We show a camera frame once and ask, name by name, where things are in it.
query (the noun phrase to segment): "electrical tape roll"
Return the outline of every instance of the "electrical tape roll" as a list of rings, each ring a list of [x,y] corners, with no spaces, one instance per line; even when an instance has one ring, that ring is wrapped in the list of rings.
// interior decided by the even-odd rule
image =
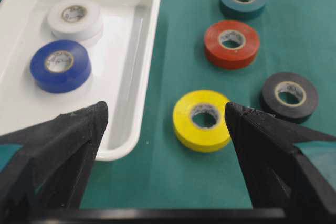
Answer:
[[[237,47],[228,47],[233,41]],[[257,32],[250,26],[233,20],[213,24],[204,36],[208,60],[225,69],[239,69],[251,64],[259,50]]]
[[[41,47],[30,62],[30,72],[45,91],[65,93],[81,86],[90,76],[86,49],[71,40],[58,40]]]
[[[62,0],[51,8],[47,20],[58,39],[87,40],[103,29],[100,6],[91,0]]]
[[[290,93],[297,103],[281,99],[281,93]],[[276,117],[294,123],[302,123],[309,118],[319,103],[318,93],[306,78],[290,72],[270,76],[263,86],[260,96],[261,107]]]
[[[215,152],[230,141],[224,120],[224,107],[229,100],[211,90],[193,91],[177,102],[173,111],[174,131],[180,142],[197,152]],[[212,127],[200,127],[193,117],[208,113],[216,123]]]
[[[266,0],[220,0],[220,7],[225,16],[233,19],[252,19],[259,16],[266,5]]]

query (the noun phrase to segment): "teal fabric surface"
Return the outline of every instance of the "teal fabric surface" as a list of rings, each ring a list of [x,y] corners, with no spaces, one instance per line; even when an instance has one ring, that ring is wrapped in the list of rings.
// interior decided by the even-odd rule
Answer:
[[[21,147],[19,144],[0,144],[0,172]]]
[[[313,141],[295,144],[336,191],[336,143]]]
[[[336,135],[334,17],[334,0],[268,0],[246,21],[261,41],[255,62],[227,71],[203,52],[205,31],[225,19],[219,0],[162,0],[139,142],[125,158],[96,162],[81,207],[250,208],[232,143],[212,154],[187,150],[173,132],[173,107],[187,92],[210,89],[260,109],[267,77],[292,71],[320,97],[303,125]]]

